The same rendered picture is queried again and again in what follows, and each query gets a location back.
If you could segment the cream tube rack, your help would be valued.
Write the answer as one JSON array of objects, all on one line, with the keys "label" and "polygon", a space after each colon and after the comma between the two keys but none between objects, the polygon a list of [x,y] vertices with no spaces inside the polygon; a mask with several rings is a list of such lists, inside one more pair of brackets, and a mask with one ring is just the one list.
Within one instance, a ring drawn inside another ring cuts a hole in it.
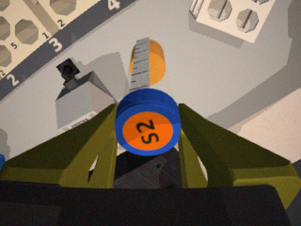
[{"label": "cream tube rack", "polygon": [[[193,0],[189,12],[197,22],[254,43],[275,3],[275,0],[262,1],[263,0]],[[258,21],[255,27],[249,30],[256,15]]]}]

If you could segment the blue sample tube rack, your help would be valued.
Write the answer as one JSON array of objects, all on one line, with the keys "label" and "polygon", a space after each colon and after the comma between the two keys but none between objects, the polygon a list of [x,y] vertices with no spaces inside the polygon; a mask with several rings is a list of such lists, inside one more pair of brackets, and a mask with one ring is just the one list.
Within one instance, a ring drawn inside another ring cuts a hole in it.
[{"label": "blue sample tube rack", "polygon": [[3,167],[4,163],[5,163],[5,157],[3,154],[0,154],[0,169]]}]

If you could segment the sample tube with blue cap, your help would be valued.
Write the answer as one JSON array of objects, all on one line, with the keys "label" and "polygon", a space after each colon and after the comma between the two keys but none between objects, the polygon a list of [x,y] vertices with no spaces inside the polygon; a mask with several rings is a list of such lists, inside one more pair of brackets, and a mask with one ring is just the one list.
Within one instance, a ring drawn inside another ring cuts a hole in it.
[{"label": "sample tube with blue cap", "polygon": [[132,49],[115,132],[123,149],[145,156],[165,153],[180,140],[180,112],[172,98],[164,49],[150,37],[137,40]]}]

